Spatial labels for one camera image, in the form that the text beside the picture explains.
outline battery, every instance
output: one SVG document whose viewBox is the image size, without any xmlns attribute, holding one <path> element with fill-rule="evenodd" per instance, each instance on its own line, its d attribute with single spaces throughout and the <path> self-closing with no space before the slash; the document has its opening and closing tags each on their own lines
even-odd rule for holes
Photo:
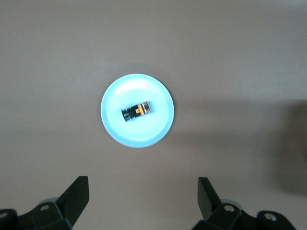
<svg viewBox="0 0 307 230">
<path fill-rule="evenodd" d="M 150 112 L 151 111 L 147 102 L 142 102 L 130 108 L 121 110 L 121 113 L 123 114 L 123 117 L 126 122 L 138 116 L 148 114 Z"/>
</svg>

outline screw hole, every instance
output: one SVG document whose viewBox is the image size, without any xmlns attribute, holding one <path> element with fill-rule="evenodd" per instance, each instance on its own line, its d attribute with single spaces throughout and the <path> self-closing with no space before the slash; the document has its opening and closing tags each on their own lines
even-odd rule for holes
<svg viewBox="0 0 307 230">
<path fill-rule="evenodd" d="M 8 215 L 7 212 L 3 212 L 0 214 L 0 219 L 5 218 Z"/>
<path fill-rule="evenodd" d="M 277 220 L 276 216 L 273 215 L 272 213 L 269 213 L 269 212 L 264 214 L 264 216 L 265 216 L 266 219 L 271 220 L 271 221 L 276 221 Z"/>
<path fill-rule="evenodd" d="M 44 205 L 44 206 L 40 207 L 41 211 L 45 211 L 47 209 L 49 209 L 49 205 Z"/>
<path fill-rule="evenodd" d="M 224 208 L 227 212 L 234 212 L 235 211 L 235 208 L 232 207 L 231 205 L 225 205 Z"/>
</svg>

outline plate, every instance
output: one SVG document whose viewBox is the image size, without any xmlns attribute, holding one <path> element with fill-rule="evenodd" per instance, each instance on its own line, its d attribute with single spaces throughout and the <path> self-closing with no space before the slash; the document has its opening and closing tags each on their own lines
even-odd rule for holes
<svg viewBox="0 0 307 230">
<path fill-rule="evenodd" d="M 122 110 L 147 102 L 151 112 L 125 121 Z M 106 90 L 101 102 L 102 122 L 119 143 L 148 147 L 160 141 L 170 130 L 174 103 L 167 88 L 145 74 L 129 74 L 117 79 Z"/>
</svg>

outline round plate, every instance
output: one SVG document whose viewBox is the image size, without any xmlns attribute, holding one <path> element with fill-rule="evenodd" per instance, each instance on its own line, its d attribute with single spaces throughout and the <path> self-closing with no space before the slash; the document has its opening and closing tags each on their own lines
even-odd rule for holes
<svg viewBox="0 0 307 230">
<path fill-rule="evenodd" d="M 151 112 L 125 121 L 121 110 L 147 102 Z M 166 87 L 153 77 L 130 74 L 117 79 L 101 102 L 102 122 L 119 143 L 141 148 L 160 141 L 174 119 L 174 103 Z"/>
</svg>

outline dark object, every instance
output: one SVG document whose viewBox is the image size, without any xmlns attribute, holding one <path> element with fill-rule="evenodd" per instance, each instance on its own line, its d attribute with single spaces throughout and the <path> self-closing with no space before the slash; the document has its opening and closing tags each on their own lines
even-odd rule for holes
<svg viewBox="0 0 307 230">
<path fill-rule="evenodd" d="M 56 200 L 17 216 L 14 209 L 0 210 L 0 230 L 71 230 L 89 201 L 87 176 L 79 176 Z"/>
<path fill-rule="evenodd" d="M 137 104 L 131 108 L 124 109 L 121 111 L 124 116 L 125 121 L 129 121 L 134 117 L 142 116 L 150 113 L 150 108 L 147 102 Z"/>
<path fill-rule="evenodd" d="M 295 230 L 277 212 L 261 211 L 254 218 L 233 204 L 223 204 L 206 177 L 198 179 L 198 204 L 203 220 L 192 230 Z"/>
</svg>

